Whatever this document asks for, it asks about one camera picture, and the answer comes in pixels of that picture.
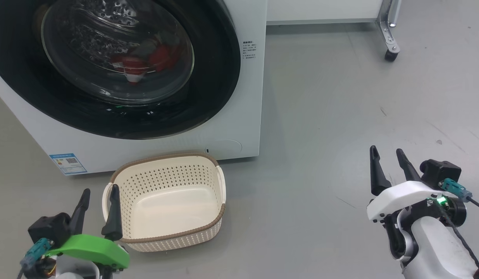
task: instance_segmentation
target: basket bottom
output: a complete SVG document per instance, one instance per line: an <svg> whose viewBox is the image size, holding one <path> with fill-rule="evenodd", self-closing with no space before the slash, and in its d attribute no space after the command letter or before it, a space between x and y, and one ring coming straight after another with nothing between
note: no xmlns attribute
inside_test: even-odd
<svg viewBox="0 0 479 279"><path fill-rule="evenodd" d="M130 238L165 236L206 226L216 219L220 208L216 193L204 185L151 192L134 205Z"/></svg>

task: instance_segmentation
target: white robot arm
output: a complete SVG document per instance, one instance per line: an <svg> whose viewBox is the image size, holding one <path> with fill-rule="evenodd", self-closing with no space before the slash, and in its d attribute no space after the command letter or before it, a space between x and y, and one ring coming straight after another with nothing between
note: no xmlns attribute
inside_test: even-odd
<svg viewBox="0 0 479 279"><path fill-rule="evenodd" d="M385 228L391 254L401 263L404 277L479 279L479 262L456 229L467 217L465 205L438 186L447 178L457 181L461 169L428 160L420 166L421 178L402 150L396 154L407 182L391 187L376 147L370 148L371 192L376 198L367 206L367 216Z"/></svg>

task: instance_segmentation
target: metal leg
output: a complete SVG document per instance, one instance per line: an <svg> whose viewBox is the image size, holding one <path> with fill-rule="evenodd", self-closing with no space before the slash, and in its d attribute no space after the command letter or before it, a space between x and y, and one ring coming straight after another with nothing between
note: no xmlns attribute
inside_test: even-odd
<svg viewBox="0 0 479 279"><path fill-rule="evenodd" d="M401 7L401 0L397 0L393 2L393 5L391 5L391 11L389 13L389 18L390 18L390 27L395 27L397 22L398 22L398 14L400 13L400 7Z"/></svg>
<svg viewBox="0 0 479 279"><path fill-rule="evenodd" d="M396 40L391 34L389 26L389 12L391 10L393 2L395 1L396 0L383 0L381 10L379 11L379 15L377 16L376 20L377 27L381 30L383 39L386 42L386 46L388 47L384 59L390 62L394 61L398 56L398 53L400 52L400 47L398 46Z"/></svg>

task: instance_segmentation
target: white board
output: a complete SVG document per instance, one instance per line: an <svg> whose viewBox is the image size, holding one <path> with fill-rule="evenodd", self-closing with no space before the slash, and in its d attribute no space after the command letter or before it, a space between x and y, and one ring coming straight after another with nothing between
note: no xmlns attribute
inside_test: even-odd
<svg viewBox="0 0 479 279"><path fill-rule="evenodd" d="M267 24L371 22L382 0L269 0Z"/></svg>

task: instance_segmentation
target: black cable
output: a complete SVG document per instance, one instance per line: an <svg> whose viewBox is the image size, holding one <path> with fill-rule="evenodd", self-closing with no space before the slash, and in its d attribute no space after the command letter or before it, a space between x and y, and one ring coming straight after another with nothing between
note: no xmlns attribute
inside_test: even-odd
<svg viewBox="0 0 479 279"><path fill-rule="evenodd" d="M473 198L471 198L471 197L468 196L468 197L466 197L466 199L467 199L468 201L471 201L474 205L477 205L477 206L479 207L479 203L478 203L477 201L474 201Z"/></svg>
<svg viewBox="0 0 479 279"><path fill-rule="evenodd" d="M477 266L477 272L474 273L474 279L479 279L479 260L477 260L477 257L474 255L474 251L472 251L472 249L470 249L469 245L464 240L464 238L462 237L462 235L458 231L457 227L451 221L451 219L448 216L448 214L446 213L445 209L438 203L437 200L434 201L434 204L439 208L439 210L441 211L441 214L443 215L443 217L445 217L446 222L448 223L448 225L451 226L451 228L453 229L453 232L455 233L455 235L458 237L458 239L463 244L463 247L465 247L465 249L467 249L468 253L470 254L470 257L474 260L474 263Z"/></svg>

